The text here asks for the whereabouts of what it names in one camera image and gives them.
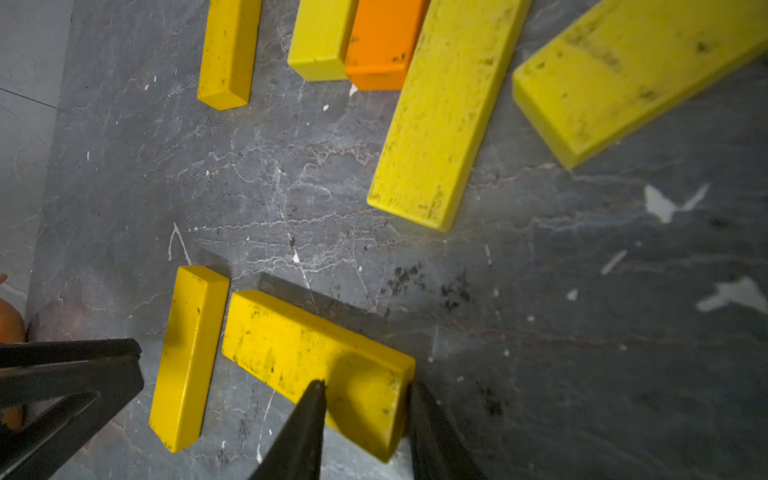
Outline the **lime yellow block short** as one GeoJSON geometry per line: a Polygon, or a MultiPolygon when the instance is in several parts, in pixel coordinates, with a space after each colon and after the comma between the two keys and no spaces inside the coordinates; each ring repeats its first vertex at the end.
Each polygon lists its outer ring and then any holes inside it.
{"type": "Polygon", "coordinates": [[[288,55],[305,81],[346,80],[345,57],[357,0],[301,0],[288,55]]]}

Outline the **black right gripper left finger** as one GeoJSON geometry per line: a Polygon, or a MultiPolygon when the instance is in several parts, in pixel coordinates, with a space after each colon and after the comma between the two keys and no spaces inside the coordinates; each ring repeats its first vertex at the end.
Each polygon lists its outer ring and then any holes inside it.
{"type": "Polygon", "coordinates": [[[325,382],[312,380],[250,479],[320,478],[327,410],[325,382]]]}

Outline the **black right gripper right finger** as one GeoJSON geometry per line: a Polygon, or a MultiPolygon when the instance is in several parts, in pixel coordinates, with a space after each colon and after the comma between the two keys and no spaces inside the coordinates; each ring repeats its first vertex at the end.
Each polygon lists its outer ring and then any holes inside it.
{"type": "Polygon", "coordinates": [[[423,382],[408,394],[413,475],[419,479],[486,479],[423,382]]]}

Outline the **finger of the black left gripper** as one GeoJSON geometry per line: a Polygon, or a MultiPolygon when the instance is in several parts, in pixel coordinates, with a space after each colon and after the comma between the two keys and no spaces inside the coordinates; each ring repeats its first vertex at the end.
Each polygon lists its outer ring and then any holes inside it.
{"type": "Polygon", "coordinates": [[[55,404],[1,444],[3,479],[48,479],[144,388],[125,339],[1,346],[1,406],[55,404]]]}

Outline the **orange block upright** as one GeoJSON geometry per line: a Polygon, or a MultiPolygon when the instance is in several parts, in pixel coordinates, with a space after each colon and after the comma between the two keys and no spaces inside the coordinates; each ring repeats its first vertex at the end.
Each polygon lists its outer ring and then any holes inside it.
{"type": "Polygon", "coordinates": [[[429,6],[427,0],[361,0],[345,58],[360,91],[400,91],[429,6]]]}

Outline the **lime yellow block far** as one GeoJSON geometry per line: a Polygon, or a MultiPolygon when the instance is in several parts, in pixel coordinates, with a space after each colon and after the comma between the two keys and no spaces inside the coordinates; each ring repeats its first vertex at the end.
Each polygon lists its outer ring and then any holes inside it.
{"type": "Polygon", "coordinates": [[[261,0],[211,0],[203,45],[198,99],[219,110],[250,99],[261,0]]]}

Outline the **lime yellow block long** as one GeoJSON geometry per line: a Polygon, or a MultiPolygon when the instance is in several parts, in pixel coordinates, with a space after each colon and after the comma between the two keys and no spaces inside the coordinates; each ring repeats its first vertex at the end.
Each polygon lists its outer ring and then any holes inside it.
{"type": "Polygon", "coordinates": [[[529,9],[522,0],[431,2],[369,205],[452,227],[529,9]]]}

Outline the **orange plush toy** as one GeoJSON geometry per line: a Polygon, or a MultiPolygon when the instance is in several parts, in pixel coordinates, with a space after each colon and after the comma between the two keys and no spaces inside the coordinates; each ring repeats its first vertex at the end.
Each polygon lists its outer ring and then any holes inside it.
{"type": "MultiPolygon", "coordinates": [[[[24,343],[26,330],[24,321],[18,310],[3,298],[1,304],[1,343],[24,343]]],[[[6,407],[1,410],[1,424],[11,432],[20,430],[25,419],[23,405],[6,407]]]]}

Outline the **yellow block angled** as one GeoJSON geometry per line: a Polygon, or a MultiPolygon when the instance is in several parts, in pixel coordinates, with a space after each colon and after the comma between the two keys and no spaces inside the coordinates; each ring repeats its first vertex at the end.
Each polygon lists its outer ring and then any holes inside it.
{"type": "Polygon", "coordinates": [[[601,1],[515,69],[512,94],[573,169],[766,49],[764,1],[601,1]]]}

